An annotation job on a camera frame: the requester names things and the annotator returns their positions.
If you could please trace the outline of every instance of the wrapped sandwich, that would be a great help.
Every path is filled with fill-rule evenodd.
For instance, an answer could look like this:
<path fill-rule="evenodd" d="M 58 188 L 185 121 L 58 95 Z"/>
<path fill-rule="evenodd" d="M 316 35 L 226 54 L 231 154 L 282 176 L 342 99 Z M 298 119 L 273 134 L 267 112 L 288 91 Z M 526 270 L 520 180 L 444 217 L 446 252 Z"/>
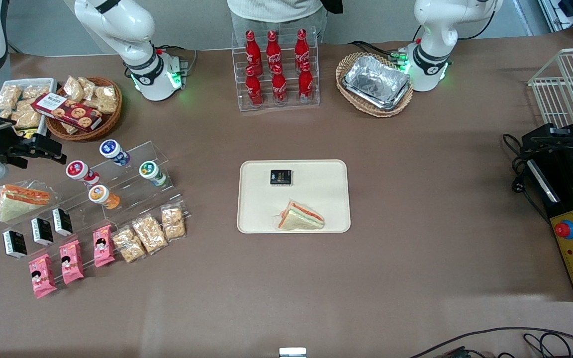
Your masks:
<path fill-rule="evenodd" d="M 48 204 L 50 193 L 6 184 L 0 186 L 0 222 L 6 222 Z"/>
<path fill-rule="evenodd" d="M 280 218 L 280 230 L 316 230 L 324 227 L 324 218 L 320 214 L 293 200 L 288 202 Z"/>

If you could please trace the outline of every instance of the pink snack package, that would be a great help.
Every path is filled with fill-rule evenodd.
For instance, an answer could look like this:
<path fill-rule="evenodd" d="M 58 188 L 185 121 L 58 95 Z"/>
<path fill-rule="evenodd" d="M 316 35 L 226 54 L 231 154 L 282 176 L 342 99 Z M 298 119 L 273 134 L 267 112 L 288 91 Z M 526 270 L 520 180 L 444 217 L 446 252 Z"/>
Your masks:
<path fill-rule="evenodd" d="M 114 261 L 114 246 L 109 239 L 109 230 L 112 225 L 104 226 L 94 231 L 94 266 L 101 267 Z"/>
<path fill-rule="evenodd" d="M 57 289 L 50 264 L 50 256 L 48 256 L 48 254 L 30 261 L 32 290 L 34 291 L 34 296 L 37 298 L 41 298 Z"/>
<path fill-rule="evenodd" d="M 75 279 L 84 278 L 84 265 L 81 262 L 81 248 L 79 240 L 68 242 L 59 247 L 61 253 L 61 273 L 63 274 L 63 283 L 74 281 Z"/>

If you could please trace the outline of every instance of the small black box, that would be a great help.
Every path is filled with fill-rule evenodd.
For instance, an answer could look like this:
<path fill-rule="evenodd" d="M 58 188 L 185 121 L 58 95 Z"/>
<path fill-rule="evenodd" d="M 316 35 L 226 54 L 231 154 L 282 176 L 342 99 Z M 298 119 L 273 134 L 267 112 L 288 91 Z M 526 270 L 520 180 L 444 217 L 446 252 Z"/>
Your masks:
<path fill-rule="evenodd" d="M 4 246 L 6 247 L 6 254 L 13 258 L 20 259 L 28 254 L 23 235 L 17 231 L 9 230 L 4 233 Z"/>
<path fill-rule="evenodd" d="M 54 243 L 54 238 L 52 237 L 52 227 L 50 227 L 50 222 L 43 220 L 42 218 L 34 218 L 31 221 L 32 224 L 32 239 L 34 242 L 41 245 L 50 245 Z"/>
<path fill-rule="evenodd" d="M 269 183 L 273 186 L 291 186 L 291 170 L 272 170 Z"/>
<path fill-rule="evenodd" d="M 52 219 L 54 221 L 54 231 L 63 236 L 72 234 L 72 222 L 68 213 L 61 208 L 56 208 L 52 210 Z"/>

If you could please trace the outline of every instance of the red glass bottle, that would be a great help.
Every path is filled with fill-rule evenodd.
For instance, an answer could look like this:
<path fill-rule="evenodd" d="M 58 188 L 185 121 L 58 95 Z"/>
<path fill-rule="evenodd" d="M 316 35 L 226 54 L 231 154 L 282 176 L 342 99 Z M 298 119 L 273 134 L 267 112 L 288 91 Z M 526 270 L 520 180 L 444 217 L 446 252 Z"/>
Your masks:
<path fill-rule="evenodd" d="M 246 55 L 247 55 L 247 62 L 250 66 L 253 66 L 253 72 L 255 75 L 259 76 L 262 74 L 262 57 L 260 55 L 260 47 L 255 42 L 255 34 L 253 31 L 248 30 L 246 32 Z"/>
<path fill-rule="evenodd" d="M 273 79 L 271 79 L 271 86 L 273 87 L 273 102 L 278 107 L 282 107 L 287 102 L 287 80 L 282 75 L 282 64 L 275 64 Z"/>
<path fill-rule="evenodd" d="M 282 66 L 282 50 L 278 45 L 278 33 L 269 30 L 267 33 L 269 44 L 267 45 L 267 62 L 269 63 L 269 72 L 276 74 L 276 65 Z"/>
<path fill-rule="evenodd" d="M 302 63 L 302 72 L 298 79 L 300 85 L 300 102 L 309 104 L 313 100 L 313 76 L 311 75 L 311 64 L 309 61 Z"/>
<path fill-rule="evenodd" d="M 302 64 L 309 62 L 309 43 L 306 42 L 306 30 L 297 31 L 297 42 L 295 43 L 295 70 L 300 73 Z"/>
<path fill-rule="evenodd" d="M 253 66 L 247 66 L 246 72 L 247 79 L 245 84 L 247 87 L 247 93 L 249 94 L 249 100 L 251 100 L 251 107 L 258 108 L 259 106 L 262 106 L 262 89 L 260 86 L 260 80 L 255 76 Z"/>

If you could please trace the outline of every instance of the brown table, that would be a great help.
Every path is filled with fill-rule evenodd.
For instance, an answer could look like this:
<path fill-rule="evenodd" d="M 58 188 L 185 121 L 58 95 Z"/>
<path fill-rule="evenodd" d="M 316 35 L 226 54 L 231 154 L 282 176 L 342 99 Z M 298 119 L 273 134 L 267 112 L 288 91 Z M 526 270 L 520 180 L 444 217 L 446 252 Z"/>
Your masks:
<path fill-rule="evenodd" d="M 555 240 L 511 192 L 512 156 L 500 144 L 504 132 L 541 124 L 525 82 L 565 47 L 573 31 L 461 41 L 438 88 L 384 120 L 356 111 L 335 87 L 336 64 L 355 51 L 348 46 L 321 47 L 319 108 L 249 114 L 237 109 L 228 51 L 200 52 L 187 89 L 164 102 L 137 93 L 114 55 L 14 55 L 16 78 L 116 81 L 124 116 L 112 138 L 127 148 L 155 141 L 192 216 L 185 240 L 40 300 L 27 266 L 0 243 L 0 358 L 275 357 L 292 346 L 312 358 L 405 357 L 496 326 L 573 333 Z M 100 162 L 97 143 L 63 150 Z M 239 233 L 239 167 L 261 159 L 345 161 L 351 229 Z M 62 173 L 34 160 L 7 181 Z M 516 332 L 461 344 L 526 351 Z"/>

